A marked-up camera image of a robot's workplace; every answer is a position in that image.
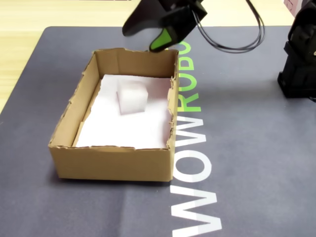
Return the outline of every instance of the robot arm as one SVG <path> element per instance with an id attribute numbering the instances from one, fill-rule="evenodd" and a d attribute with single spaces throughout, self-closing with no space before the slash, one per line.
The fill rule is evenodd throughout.
<path id="1" fill-rule="evenodd" d="M 265 35 L 263 21 L 250 0 L 245 0 L 259 26 L 258 37 L 244 47 L 228 47 L 214 41 L 200 21 L 207 15 L 203 0 L 141 0 L 123 26 L 123 35 L 132 36 L 146 28 L 161 28 L 160 35 L 150 44 L 151 52 L 160 52 L 180 43 L 196 26 L 205 40 L 214 48 L 229 53 L 245 53 L 259 46 Z"/>
<path id="2" fill-rule="evenodd" d="M 161 28 L 161 34 L 150 44 L 151 52 L 160 52 L 180 43 L 207 12 L 203 0 L 141 0 L 123 26 L 123 35 L 132 36 L 146 28 Z"/>

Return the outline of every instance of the white letters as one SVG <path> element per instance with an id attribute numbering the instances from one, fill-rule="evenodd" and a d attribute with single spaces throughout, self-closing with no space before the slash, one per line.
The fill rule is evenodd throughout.
<path id="1" fill-rule="evenodd" d="M 193 197 L 200 197 L 202 199 L 190 201 L 171 207 L 172 216 L 186 218 L 195 221 L 206 222 L 207 224 L 186 227 L 172 231 L 172 237 L 191 237 L 197 236 L 204 233 L 209 233 L 222 229 L 221 219 L 213 216 L 207 216 L 203 214 L 194 213 L 187 211 L 188 209 L 204 206 L 217 202 L 216 194 L 206 191 L 194 190 L 183 188 L 179 186 L 170 186 L 170 192 L 173 194 L 188 195 Z"/>
<path id="2" fill-rule="evenodd" d="M 191 122 L 191 123 L 178 125 L 177 126 L 177 130 L 176 130 L 176 135 L 178 135 L 178 136 L 185 136 L 185 137 L 192 137 L 192 138 L 191 139 L 185 139 L 185 140 L 176 141 L 176 147 L 181 147 L 181 146 L 186 146 L 186 145 L 190 145 L 190 144 L 206 142 L 206 136 L 203 135 L 203 134 L 180 131 L 180 129 L 201 126 L 201 125 L 203 125 L 203 120 L 197 119 L 197 118 L 181 117 L 181 116 L 178 116 L 177 120 L 178 121 L 187 121 L 187 122 Z"/>
<path id="3" fill-rule="evenodd" d="M 201 173 L 198 174 L 184 174 L 181 173 L 178 169 L 177 169 L 177 161 L 185 158 L 185 157 L 192 157 L 192 158 L 197 158 L 199 160 L 201 160 L 204 164 L 204 169 Z M 183 182 L 187 182 L 187 183 L 195 183 L 195 182 L 200 182 L 203 181 L 204 179 L 207 179 L 209 177 L 209 175 L 211 174 L 212 171 L 212 164 L 209 161 L 209 159 L 207 158 L 206 155 L 204 155 L 201 152 L 197 152 L 197 151 L 181 151 L 181 152 L 177 152 L 174 155 L 174 168 L 173 168 L 173 177 L 175 177 L 178 180 L 181 180 Z"/>

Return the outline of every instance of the white paper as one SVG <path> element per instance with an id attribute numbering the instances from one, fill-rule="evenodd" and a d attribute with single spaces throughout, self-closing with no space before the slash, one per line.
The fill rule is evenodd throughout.
<path id="1" fill-rule="evenodd" d="M 138 80 L 146 85 L 148 100 L 141 113 L 121 115 L 117 81 Z M 76 147 L 118 146 L 136 149 L 166 148 L 170 135 L 168 111 L 170 79 L 104 75 L 100 91 L 85 120 Z"/>

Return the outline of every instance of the torn cardboard edge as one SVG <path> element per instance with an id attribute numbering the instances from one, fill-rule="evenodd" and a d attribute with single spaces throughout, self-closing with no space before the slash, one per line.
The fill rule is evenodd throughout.
<path id="1" fill-rule="evenodd" d="M 117 49 L 123 49 L 123 50 L 127 50 L 127 51 L 130 51 L 130 52 L 151 53 L 151 52 L 134 51 L 134 50 L 129 50 L 129 49 L 125 49 L 125 48 L 117 48 Z M 109 145 L 106 145 L 106 146 L 90 146 L 90 147 L 76 147 L 76 146 L 75 146 L 76 143 L 77 143 L 77 141 L 78 141 L 78 138 L 79 138 L 81 129 L 82 129 L 82 127 L 83 127 L 83 124 L 84 124 L 85 120 L 88 118 L 89 114 L 91 113 L 91 107 L 92 107 L 92 105 L 93 105 L 93 103 L 94 103 L 94 100 L 95 100 L 95 98 L 96 98 L 96 96 L 97 96 L 99 90 L 100 90 L 101 79 L 102 79 L 102 77 L 103 77 L 102 75 L 99 75 L 100 79 L 99 79 L 99 81 L 98 81 L 98 83 L 97 83 L 97 85 L 96 85 L 96 87 L 95 87 L 95 90 L 94 90 L 94 92 L 93 92 L 93 96 L 91 97 L 90 103 L 89 103 L 89 105 L 88 105 L 88 107 L 87 107 L 87 109 L 86 109 L 86 112 L 85 112 L 85 114 L 84 114 L 84 116 L 83 116 L 83 119 L 82 119 L 82 121 L 80 122 L 80 124 L 79 124 L 79 126 L 78 126 L 76 135 L 75 135 L 74 140 L 73 140 L 73 142 L 72 142 L 72 145 L 71 145 L 71 146 L 63 146 L 63 145 L 55 145 L 55 146 L 52 146 L 52 145 L 51 145 L 52 141 L 54 140 L 55 133 L 56 133 L 56 131 L 58 130 L 58 127 L 59 127 L 59 125 L 60 125 L 60 122 L 61 122 L 62 118 L 65 116 L 65 114 L 67 113 L 69 107 L 71 106 L 72 100 L 73 100 L 73 98 L 75 97 L 76 92 L 78 91 L 79 85 L 80 85 L 80 83 L 81 83 L 81 81 L 82 81 L 82 79 L 83 79 L 83 77 L 84 77 L 84 75 L 85 75 L 85 72 L 86 72 L 88 66 L 90 65 L 91 61 L 93 60 L 94 56 L 96 56 L 96 54 L 97 54 L 98 52 L 105 52 L 105 51 L 108 52 L 108 51 L 112 51 L 112 50 L 116 50 L 116 48 L 114 48 L 114 49 L 99 49 L 99 50 L 96 50 L 96 51 L 93 51 L 93 52 L 92 52 L 92 57 L 91 57 L 91 59 L 89 60 L 87 66 L 86 66 L 85 69 L 84 69 L 84 71 L 82 72 L 81 79 L 80 79 L 80 81 L 79 81 L 79 83 L 78 83 L 78 85 L 77 85 L 77 87 L 76 87 L 76 89 L 75 89 L 75 92 L 74 92 L 74 94 L 72 95 L 72 97 L 69 99 L 68 105 L 67 105 L 65 111 L 63 112 L 63 114 L 62 114 L 62 116 L 61 116 L 61 118 L 60 118 L 60 120 L 59 120 L 59 122 L 58 122 L 58 124 L 57 124 L 57 126 L 56 126 L 56 128 L 55 128 L 55 130 L 54 130 L 54 133 L 53 133 L 53 135 L 52 135 L 52 137 L 51 137 L 51 139 L 50 139 L 50 141 L 49 141 L 49 145 L 48 145 L 48 146 L 49 146 L 50 148 L 52 148 L 52 147 L 57 147 L 57 148 L 63 148 L 63 149 L 81 149 L 81 148 L 92 148 L 92 149 L 96 149 L 96 148 L 100 148 L 100 147 L 103 147 L 103 148 L 114 148 L 114 147 L 116 147 L 116 148 L 129 149 L 130 151 L 141 151 L 141 150 L 170 150 L 170 145 L 169 145 L 169 143 L 170 143 L 170 138 L 174 135 L 174 134 L 173 134 L 173 133 L 174 133 L 174 126 L 175 126 L 174 114 L 177 114 L 177 113 L 176 113 L 176 112 L 177 112 L 177 109 L 175 110 L 175 109 L 173 108 L 173 107 L 174 107 L 174 104 L 173 104 L 173 103 L 174 103 L 174 100 L 170 101 L 170 97 L 171 97 L 170 94 L 172 94 L 172 91 L 173 91 L 174 87 L 179 87 L 179 83 L 178 83 L 178 80 L 177 80 L 177 78 L 178 78 L 178 60 L 175 60 L 175 63 L 173 64 L 176 70 L 174 71 L 174 75 L 171 76 L 171 78 L 170 78 L 171 88 L 169 89 L 168 97 L 167 97 L 167 100 L 168 100 L 168 110 L 169 110 L 169 113 L 170 113 L 170 115 L 171 115 L 171 121 L 169 122 L 169 124 L 170 124 L 170 135 L 169 135 L 169 138 L 168 138 L 167 143 L 166 143 L 167 148 L 135 149 L 134 147 L 118 147 L 118 146 L 109 146 Z"/>

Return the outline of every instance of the green letters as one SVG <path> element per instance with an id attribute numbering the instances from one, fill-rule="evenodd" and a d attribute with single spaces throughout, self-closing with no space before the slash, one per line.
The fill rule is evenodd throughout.
<path id="1" fill-rule="evenodd" d="M 187 78 L 191 82 L 191 84 L 188 86 L 180 87 L 179 91 L 189 91 L 189 90 L 193 90 L 196 87 L 197 80 L 193 76 L 186 74 L 186 73 L 180 73 L 179 77 L 180 78 Z"/>
<path id="2" fill-rule="evenodd" d="M 184 98 L 183 95 L 179 95 L 181 107 L 178 107 L 178 112 L 201 112 L 201 107 L 189 107 L 187 104 L 198 99 L 198 93 L 191 95 L 188 98 Z"/>

